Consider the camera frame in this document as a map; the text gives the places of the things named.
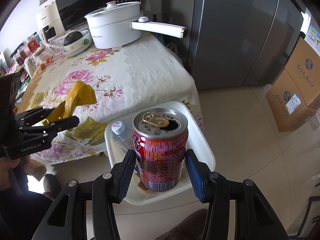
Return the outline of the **person left hand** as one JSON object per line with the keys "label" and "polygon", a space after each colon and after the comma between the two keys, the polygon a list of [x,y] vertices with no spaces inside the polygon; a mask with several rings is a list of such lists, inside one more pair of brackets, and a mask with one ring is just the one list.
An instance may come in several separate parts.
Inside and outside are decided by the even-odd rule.
{"label": "person left hand", "polygon": [[1,157],[1,191],[11,187],[21,195],[28,191],[27,169],[30,163],[30,156],[10,160]]}

